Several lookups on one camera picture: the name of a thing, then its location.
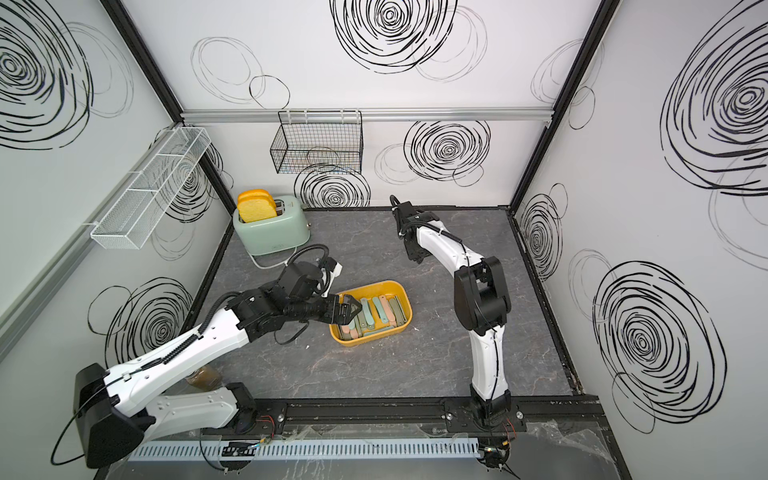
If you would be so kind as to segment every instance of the black circle drawing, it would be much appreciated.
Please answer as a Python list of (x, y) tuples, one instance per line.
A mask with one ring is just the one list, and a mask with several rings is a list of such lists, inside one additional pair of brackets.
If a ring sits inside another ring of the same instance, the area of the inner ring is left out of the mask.
[(596, 322), (604, 321), (603, 318), (593, 317), (594, 312), (599, 312), (599, 308), (594, 308), (594, 295), (606, 275), (615, 280), (615, 274), (609, 273), (610, 271), (611, 264), (596, 250), (583, 249), (571, 258), (568, 264), (568, 287), (576, 308), (584, 318)]
[(408, 166), (404, 151), (409, 149), (409, 144), (393, 144), (384, 147), (376, 155), (373, 162), (373, 171), (382, 181), (390, 185), (405, 185), (419, 178)]
[(136, 290), (109, 286), (88, 306), (88, 328), (106, 337), (104, 364), (119, 364), (176, 338), (191, 306), (184, 285), (164, 276)]
[(180, 222), (173, 217), (164, 217), (150, 234), (152, 248), (163, 260), (179, 260), (192, 248), (195, 223)]
[[(758, 170), (730, 171), (723, 176), (743, 178), (748, 183)], [(710, 192), (709, 218), (725, 251), (751, 266), (768, 270), (768, 215), (766, 198), (752, 195), (729, 195), (721, 190)]]
[(186, 166), (180, 164), (171, 174), (169, 182), (174, 186), (180, 185), (180, 188), (165, 212), (181, 223), (197, 222), (202, 218), (213, 203), (216, 193), (200, 165), (192, 168), (191, 172), (189, 168), (184, 168)]
[[(235, 56), (242, 59), (242, 62), (240, 65), (233, 65), (229, 72), (209, 68), (205, 58), (208, 48), (212, 48), (209, 54), (213, 54), (217, 48), (233, 49)], [(216, 98), (234, 104), (249, 104), (253, 101), (248, 92), (250, 80), (263, 72), (256, 55), (240, 40), (229, 37), (202, 38), (192, 47), (190, 62), (197, 81)]]
[(637, 398), (631, 393), (628, 395), (621, 385), (624, 381), (631, 381), (629, 375), (624, 372), (619, 372), (614, 375), (613, 382), (611, 382), (611, 398), (614, 401), (616, 410), (619, 411), (619, 415), (628, 423), (633, 429), (640, 433), (652, 433), (656, 428), (656, 417), (653, 414), (646, 412), (643, 406), (653, 405), (650, 397), (647, 393), (642, 392), (644, 398), (643, 402), (638, 402)]
[[(96, 28), (79, 22), (68, 22), (67, 28), (77, 40), (93, 70), (93, 105), (91, 113), (113, 118), (127, 113), (134, 100), (134, 76), (128, 60), (120, 48)], [(69, 87), (67, 93), (84, 101), (82, 85)]]
[(456, 0), (329, 0), (336, 37), (352, 60), (376, 73), (429, 60), (451, 32)]
[[(531, 79), (531, 94), (534, 98), (547, 104), (555, 103), (583, 40), (579, 38), (561, 45), (538, 66)], [(592, 85), (598, 79), (604, 59), (605, 47), (600, 43), (568, 110), (568, 125), (574, 130), (587, 126), (594, 115), (596, 100)]]
[(686, 423), (720, 400), (723, 343), (704, 305), (668, 270), (642, 261), (617, 265), (595, 294), (593, 319), (604, 319), (594, 321), (594, 336), (614, 388), (648, 415)]
[(661, 148), (690, 184), (768, 195), (767, 19), (768, 2), (739, 2), (699, 41), (667, 92)]
[(261, 108), (285, 108), (290, 103), (288, 86), (272, 75), (258, 75), (251, 78), (248, 94)]
[[(214, 147), (214, 144), (210, 144), (208, 146), (208, 158), (210, 158), (210, 163), (214, 166), (214, 169), (219, 174), (219, 178), (221, 178), (224, 186), (227, 188), (227, 190), (232, 190), (232, 188), (235, 186), (235, 179), (232, 178), (232, 175), (229, 175), (226, 170), (224, 170), (224, 159), (221, 157), (219, 150)], [(216, 193), (214, 186), (210, 182), (208, 182), (207, 189), (210, 196), (212, 196), (215, 200), (219, 200), (219, 196)]]
[(477, 177), (476, 170), (490, 148), (491, 128), (485, 121), (417, 121), (403, 143), (403, 153), (413, 173), (428, 180), (456, 184), (463, 177)]
[(445, 43), (432, 57), (417, 64), (416, 70), (433, 81), (458, 80), (478, 66), (487, 49), (485, 22), (470, 8), (458, 6)]
[(332, 164), (302, 170), (293, 192), (308, 207), (368, 207), (371, 202), (371, 187), (361, 174)]
[(460, 187), (471, 187), (480, 181), (484, 173), (485, 168), (483, 168), (482, 165), (478, 165), (474, 169), (468, 172), (464, 172), (461, 174), (461, 176), (458, 177), (456, 176), (456, 170), (454, 170), (452, 179), (454, 183)]
[[(542, 281), (558, 268), (563, 254), (563, 228), (561, 219), (568, 209), (568, 193), (563, 184), (552, 185), (550, 194), (534, 195), (525, 205), (520, 220), (520, 231), (528, 246), (536, 272)], [(562, 197), (560, 204), (552, 195)]]
[(568, 126), (574, 130), (586, 127), (594, 115), (594, 103), (594, 91), (587, 85), (579, 88), (568, 109)]
[[(211, 61), (231, 57), (237, 60), (226, 67)], [(264, 74), (253, 50), (236, 38), (202, 38), (192, 47), (190, 63), (200, 85), (221, 100), (234, 104), (256, 102), (261, 108), (285, 108), (290, 101), (285, 83)]]
[(91, 113), (88, 61), (47, 2), (3, 2), (2, 12), (0, 145), (65, 147), (82, 133)]

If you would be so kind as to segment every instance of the black cable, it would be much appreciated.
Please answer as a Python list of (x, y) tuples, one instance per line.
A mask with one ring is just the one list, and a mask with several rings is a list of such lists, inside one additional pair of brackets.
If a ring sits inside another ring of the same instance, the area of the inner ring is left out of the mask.
[(210, 324), (210, 321), (214, 318), (214, 315), (216, 315), (216, 312), (219, 310), (219, 307), (224, 302), (224, 300), (231, 298), (233, 296), (240, 295), (241, 292), (227, 292), (224, 295), (220, 296), (216, 299), (214, 304), (211, 306), (211, 308), (208, 310), (208, 314), (205, 316), (205, 319), (200, 324), (200, 327), (197, 329), (197, 335), (190, 335), (184, 341), (179, 344), (175, 349), (171, 350), (169, 354), (167, 354), (165, 357), (163, 357), (163, 362), (165, 364), (168, 364), (171, 360), (179, 356), (180, 353), (182, 353), (188, 346), (192, 345), (197, 341), (197, 339), (201, 338), (205, 330), (208, 328), (208, 325)]
[[(139, 373), (139, 372), (141, 372), (142, 370), (143, 370), (143, 369), (137, 369), (137, 370), (135, 370), (135, 371), (133, 371), (133, 372), (129, 373), (129, 375), (134, 375), (134, 374), (136, 374), (136, 373)], [(67, 425), (64, 427), (64, 430), (61, 430), (61, 434), (58, 436), (58, 439), (56, 440), (56, 445), (54, 445), (54, 447), (53, 447), (53, 452), (51, 452), (51, 465), (53, 465), (53, 466), (59, 466), (59, 465), (67, 465), (69, 462), (74, 462), (75, 460), (79, 460), (80, 458), (83, 458), (83, 457), (85, 457), (85, 454), (83, 453), (83, 454), (81, 454), (81, 455), (78, 455), (78, 456), (76, 456), (76, 457), (74, 457), (74, 458), (70, 458), (69, 460), (67, 460), (67, 461), (65, 461), (65, 462), (56, 462), (56, 461), (53, 459), (53, 458), (56, 456), (56, 451), (58, 450), (58, 444), (60, 444), (60, 443), (61, 443), (61, 439), (63, 439), (63, 438), (64, 438), (64, 434), (65, 434), (65, 433), (67, 432), (67, 430), (69, 429), (69, 426), (70, 426), (70, 425), (72, 425), (72, 422), (74, 422), (74, 419), (76, 419), (76, 418), (78, 417), (78, 415), (80, 415), (80, 412), (82, 412), (82, 410), (85, 408), (85, 406), (86, 406), (86, 405), (87, 405), (87, 404), (88, 404), (88, 403), (89, 403), (91, 400), (93, 400), (94, 398), (96, 398), (96, 395), (98, 395), (99, 393), (101, 393), (101, 392), (103, 392), (104, 390), (106, 390), (106, 389), (107, 389), (107, 387), (109, 387), (110, 385), (112, 385), (112, 384), (114, 384), (114, 383), (116, 383), (116, 382), (119, 382), (119, 381), (120, 381), (120, 380), (122, 380), (122, 379), (123, 379), (123, 377), (122, 377), (122, 376), (119, 376), (119, 377), (117, 377), (116, 379), (112, 380), (112, 381), (111, 381), (111, 382), (109, 382), (107, 385), (105, 385), (105, 386), (101, 387), (100, 389), (96, 390), (96, 392), (95, 392), (93, 395), (91, 395), (90, 397), (88, 397), (88, 400), (86, 400), (85, 402), (83, 402), (83, 404), (82, 404), (82, 405), (80, 405), (80, 408), (77, 410), (77, 412), (75, 412), (75, 413), (74, 413), (74, 415), (72, 416), (72, 418), (71, 418), (71, 419), (69, 419), (69, 422), (67, 422)]]
[(299, 330), (298, 332), (296, 332), (296, 334), (295, 334), (295, 335), (293, 335), (292, 337), (290, 337), (290, 338), (289, 338), (288, 340), (286, 340), (285, 342), (280, 342), (280, 341), (277, 339), (277, 330), (274, 330), (274, 331), (272, 331), (272, 334), (273, 334), (273, 336), (275, 337), (275, 342), (277, 342), (277, 345), (288, 345), (289, 343), (291, 343), (291, 342), (292, 342), (292, 341), (294, 341), (295, 339), (299, 338), (299, 335), (301, 335), (302, 333), (304, 333), (304, 330), (306, 330), (307, 328), (309, 328), (309, 326), (310, 326), (310, 325), (309, 325), (309, 323), (305, 323), (305, 324), (304, 324), (304, 326), (303, 326), (303, 327), (301, 327), (301, 330)]
[(219, 472), (226, 472), (227, 471), (226, 468), (221, 468), (221, 467), (215, 466), (213, 463), (210, 462), (210, 460), (208, 460), (208, 457), (205, 456), (205, 450), (203, 450), (203, 429), (200, 429), (200, 434), (197, 436), (197, 440), (200, 441), (200, 454), (203, 456), (203, 460), (205, 460), (205, 462), (208, 465), (210, 465), (211, 468), (215, 468)]
[(301, 257), (303, 254), (311, 251), (311, 250), (322, 250), (323, 251), (323, 257), (320, 258), (320, 262), (325, 262), (326, 258), (330, 255), (330, 250), (328, 247), (323, 245), (322, 243), (315, 243), (313, 245), (307, 245), (303, 249), (299, 250), (298, 252), (294, 253), (290, 256), (288, 261), (286, 261), (286, 265), (290, 265), (294, 261), (296, 261), (297, 258)]

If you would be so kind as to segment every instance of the white wire basket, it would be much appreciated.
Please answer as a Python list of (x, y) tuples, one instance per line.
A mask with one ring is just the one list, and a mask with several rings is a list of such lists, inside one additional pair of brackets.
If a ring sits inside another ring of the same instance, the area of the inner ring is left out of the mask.
[(91, 231), (107, 249), (138, 250), (210, 145), (204, 128), (178, 127), (154, 145), (151, 158)]

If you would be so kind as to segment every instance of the yellow bowl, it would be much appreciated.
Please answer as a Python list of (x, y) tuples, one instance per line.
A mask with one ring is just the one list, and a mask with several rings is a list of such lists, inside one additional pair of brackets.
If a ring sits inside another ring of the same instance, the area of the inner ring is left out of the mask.
[[(331, 336), (333, 337), (333, 339), (344, 346), (360, 345), (361, 343), (370, 342), (371, 340), (376, 340), (376, 339), (383, 338), (385, 336), (400, 333), (404, 329), (406, 329), (406, 327), (411, 323), (411, 319), (413, 318), (413, 310), (411, 309), (411, 303), (408, 301), (408, 296), (406, 295), (406, 289), (402, 288), (402, 285), (397, 283), (395, 280), (384, 280), (383, 282), (371, 283), (370, 285), (359, 286), (351, 290), (339, 292), (339, 298), (342, 299), (344, 294), (352, 295), (358, 301), (361, 298), (371, 299), (374, 296), (379, 296), (379, 295), (384, 295), (388, 299), (396, 296), (397, 300), (399, 300), (400, 302), (400, 306), (402, 307), (402, 313), (406, 317), (406, 323), (404, 325), (396, 326), (393, 329), (384, 330), (383, 332), (372, 333), (371, 335), (361, 336), (359, 338), (351, 339), (351, 340), (342, 339), (341, 330), (338, 325), (328, 325), (328, 327), (331, 330)], [(375, 322), (374, 327), (376, 329), (389, 326), (389, 322), (383, 322), (379, 318), (379, 315), (377, 315), (376, 309), (371, 309), (371, 313), (373, 314), (373, 320)]]

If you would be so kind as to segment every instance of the wire basket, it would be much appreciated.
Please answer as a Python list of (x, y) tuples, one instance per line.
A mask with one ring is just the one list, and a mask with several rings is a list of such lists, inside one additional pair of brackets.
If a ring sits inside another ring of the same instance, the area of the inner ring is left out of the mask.
[(204, 128), (179, 127), (150, 150), (149, 161), (91, 231), (107, 249), (138, 250), (147, 241), (210, 145)]
[(362, 115), (357, 110), (281, 111), (270, 147), (278, 174), (300, 174), (310, 165), (331, 164), (361, 173)]

